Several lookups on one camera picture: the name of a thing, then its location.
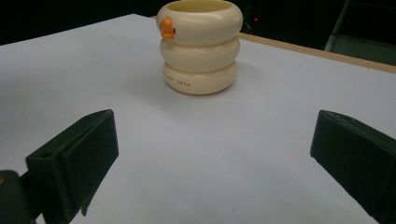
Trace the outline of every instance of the table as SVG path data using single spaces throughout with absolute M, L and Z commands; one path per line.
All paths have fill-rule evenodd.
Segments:
M 309 149 L 320 109 L 396 137 L 395 74 L 250 39 L 235 83 L 193 96 L 166 85 L 160 41 L 129 15 L 1 46 L 0 169 L 111 108 L 120 156 L 74 224 L 375 223 Z

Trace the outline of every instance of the dark background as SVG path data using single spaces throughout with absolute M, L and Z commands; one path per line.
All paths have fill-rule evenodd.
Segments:
M 169 2 L 172 1 L 6 0 L 0 7 L 0 45 L 50 35 L 131 13 L 155 16 Z M 238 5 L 244 13 L 245 25 L 242 32 L 324 49 L 345 0 L 231 2 Z M 349 7 L 340 33 L 394 43 L 394 6 L 396 0 L 359 0 L 357 4 Z

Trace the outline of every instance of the ribbed ceramic cup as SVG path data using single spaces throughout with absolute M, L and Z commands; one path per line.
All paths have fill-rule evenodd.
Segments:
M 169 3 L 157 14 L 167 83 L 178 91 L 209 94 L 231 85 L 236 76 L 241 10 L 217 0 Z

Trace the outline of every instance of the cup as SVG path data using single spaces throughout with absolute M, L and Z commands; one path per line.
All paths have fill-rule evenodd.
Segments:
M 236 76 L 243 15 L 233 3 L 185 0 L 163 6 L 157 14 L 163 39 L 166 82 L 175 90 L 209 94 L 230 86 Z

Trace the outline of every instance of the orange duck beak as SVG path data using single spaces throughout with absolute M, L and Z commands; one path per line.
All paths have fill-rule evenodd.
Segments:
M 176 29 L 173 28 L 172 19 L 170 17 L 166 17 L 161 21 L 161 36 L 164 39 L 173 39 L 175 38 Z

